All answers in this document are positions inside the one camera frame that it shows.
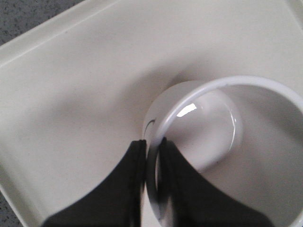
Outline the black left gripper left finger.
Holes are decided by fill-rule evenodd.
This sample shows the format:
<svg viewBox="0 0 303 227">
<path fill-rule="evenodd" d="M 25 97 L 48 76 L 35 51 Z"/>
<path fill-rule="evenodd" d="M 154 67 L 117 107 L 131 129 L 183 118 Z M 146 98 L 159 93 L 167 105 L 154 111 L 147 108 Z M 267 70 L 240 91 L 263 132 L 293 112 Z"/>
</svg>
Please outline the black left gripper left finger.
<svg viewBox="0 0 303 227">
<path fill-rule="evenodd" d="M 114 170 L 83 198 L 47 218 L 44 227 L 139 227 L 146 141 L 132 141 Z"/>
</svg>

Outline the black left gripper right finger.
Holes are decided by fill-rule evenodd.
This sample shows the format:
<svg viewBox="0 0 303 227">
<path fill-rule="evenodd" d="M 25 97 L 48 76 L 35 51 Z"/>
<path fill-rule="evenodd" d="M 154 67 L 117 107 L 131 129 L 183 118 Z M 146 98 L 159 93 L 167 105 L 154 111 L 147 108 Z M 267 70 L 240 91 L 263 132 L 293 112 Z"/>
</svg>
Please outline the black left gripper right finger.
<svg viewBox="0 0 303 227">
<path fill-rule="evenodd" d="M 173 141 L 159 146 L 158 205 L 163 227 L 270 227 L 271 221 L 203 178 Z"/>
</svg>

